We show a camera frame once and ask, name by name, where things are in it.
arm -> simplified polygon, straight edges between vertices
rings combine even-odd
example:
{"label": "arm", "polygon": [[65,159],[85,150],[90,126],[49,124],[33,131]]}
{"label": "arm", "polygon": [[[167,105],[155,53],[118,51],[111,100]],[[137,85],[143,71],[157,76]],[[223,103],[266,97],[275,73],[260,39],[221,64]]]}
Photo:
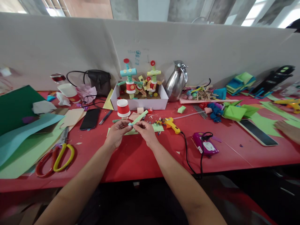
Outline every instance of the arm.
{"label": "arm", "polygon": [[226,224],[222,215],[192,175],[158,142],[145,121],[133,126],[153,151],[162,174],[183,208],[189,224]]}
{"label": "arm", "polygon": [[111,127],[104,145],[55,196],[35,223],[36,225],[76,223],[84,206],[100,183],[113,151],[121,144],[123,135],[132,130],[132,126],[123,127],[128,123],[128,120],[121,120]]}

yellow glue gun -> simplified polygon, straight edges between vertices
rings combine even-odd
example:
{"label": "yellow glue gun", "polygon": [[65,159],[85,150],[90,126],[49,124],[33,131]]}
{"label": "yellow glue gun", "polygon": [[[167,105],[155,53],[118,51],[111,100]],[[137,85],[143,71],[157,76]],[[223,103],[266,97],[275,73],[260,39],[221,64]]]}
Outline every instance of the yellow glue gun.
{"label": "yellow glue gun", "polygon": [[274,101],[275,104],[286,105],[288,108],[294,108],[294,113],[300,113],[300,99],[286,99]]}
{"label": "yellow glue gun", "polygon": [[173,121],[174,121],[174,119],[172,117],[169,117],[169,118],[164,118],[164,119],[158,120],[157,123],[159,125],[166,124],[167,129],[172,128],[175,131],[175,134],[179,134],[180,129],[173,123]]}

black phone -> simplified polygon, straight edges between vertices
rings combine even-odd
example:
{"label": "black phone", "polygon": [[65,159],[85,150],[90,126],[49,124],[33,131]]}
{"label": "black phone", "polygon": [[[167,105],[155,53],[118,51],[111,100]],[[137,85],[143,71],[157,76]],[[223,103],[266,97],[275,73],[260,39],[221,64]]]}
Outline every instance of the black phone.
{"label": "black phone", "polygon": [[96,127],[100,109],[90,109],[84,116],[80,130],[88,130]]}
{"label": "black phone", "polygon": [[246,131],[248,131],[249,134],[251,134],[256,140],[258,140],[258,142],[261,143],[263,146],[278,145],[278,143],[275,140],[270,138],[265,132],[263,132],[253,123],[251,123],[250,120],[242,119],[240,122],[238,122],[238,124],[240,124]]}

white box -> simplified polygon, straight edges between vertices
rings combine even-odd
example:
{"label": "white box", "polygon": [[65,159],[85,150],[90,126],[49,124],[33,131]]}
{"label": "white box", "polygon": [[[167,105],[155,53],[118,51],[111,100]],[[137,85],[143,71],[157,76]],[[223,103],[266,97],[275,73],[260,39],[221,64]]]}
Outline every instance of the white box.
{"label": "white box", "polygon": [[[169,98],[162,85],[158,85],[158,93],[161,99],[127,99],[129,109],[137,110],[138,107],[144,107],[145,109],[152,108],[153,110],[166,109]],[[118,110],[118,97],[120,97],[120,87],[116,85],[110,99],[115,111]]]}

window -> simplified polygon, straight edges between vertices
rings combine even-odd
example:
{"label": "window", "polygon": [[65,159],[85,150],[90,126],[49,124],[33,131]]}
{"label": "window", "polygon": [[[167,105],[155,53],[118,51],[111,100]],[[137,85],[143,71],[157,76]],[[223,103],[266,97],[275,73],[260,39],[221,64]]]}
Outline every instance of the window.
{"label": "window", "polygon": [[249,27],[254,22],[255,18],[259,15],[260,11],[265,6],[267,0],[256,0],[251,10],[249,11],[246,19],[242,23],[242,26]]}

